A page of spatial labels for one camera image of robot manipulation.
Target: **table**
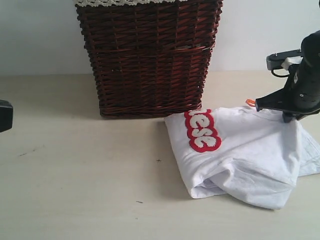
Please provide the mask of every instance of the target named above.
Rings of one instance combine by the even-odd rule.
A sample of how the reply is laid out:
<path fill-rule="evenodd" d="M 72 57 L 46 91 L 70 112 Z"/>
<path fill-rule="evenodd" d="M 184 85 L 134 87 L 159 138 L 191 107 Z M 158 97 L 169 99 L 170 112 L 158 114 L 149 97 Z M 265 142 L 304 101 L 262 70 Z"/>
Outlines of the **table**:
<path fill-rule="evenodd" d="M 268 71 L 210 72 L 203 105 L 243 105 L 284 86 Z M 320 175 L 284 209 L 191 199 L 163 119 L 104 120 L 91 75 L 0 78 L 14 106 L 0 134 L 1 240 L 315 240 Z M 320 141 L 320 115 L 302 120 Z"/>

